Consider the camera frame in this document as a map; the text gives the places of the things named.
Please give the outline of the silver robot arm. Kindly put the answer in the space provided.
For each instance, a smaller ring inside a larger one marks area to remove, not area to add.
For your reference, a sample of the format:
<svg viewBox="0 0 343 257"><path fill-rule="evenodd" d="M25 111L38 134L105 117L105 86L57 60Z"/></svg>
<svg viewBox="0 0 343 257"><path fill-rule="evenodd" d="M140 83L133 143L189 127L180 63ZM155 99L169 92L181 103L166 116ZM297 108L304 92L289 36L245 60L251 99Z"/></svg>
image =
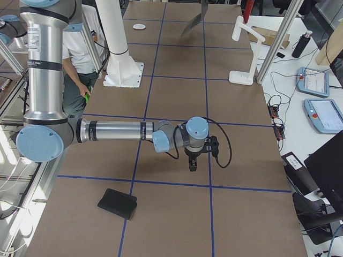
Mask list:
<svg viewBox="0 0 343 257"><path fill-rule="evenodd" d="M48 162L73 143L114 139L149 140L158 153L183 148L190 171L196 170L200 154L218 157L219 143L208 134L208 118L192 117L177 126L69 119L62 109L62 36L84 28L81 1L21 1L20 15L27 23L30 93L30 109L16 138L21 155Z"/></svg>

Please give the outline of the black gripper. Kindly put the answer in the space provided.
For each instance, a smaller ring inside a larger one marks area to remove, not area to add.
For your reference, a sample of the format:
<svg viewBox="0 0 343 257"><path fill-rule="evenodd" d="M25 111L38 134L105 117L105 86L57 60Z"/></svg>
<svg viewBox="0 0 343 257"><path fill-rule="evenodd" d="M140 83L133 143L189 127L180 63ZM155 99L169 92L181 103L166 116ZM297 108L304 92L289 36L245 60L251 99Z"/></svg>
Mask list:
<svg viewBox="0 0 343 257"><path fill-rule="evenodd" d="M202 153L211 153L217 160L219 155L219 142L216 136L206 137L203 144L199 147L187 146L184 149L189 158L189 171L197 170L196 158Z"/></svg>

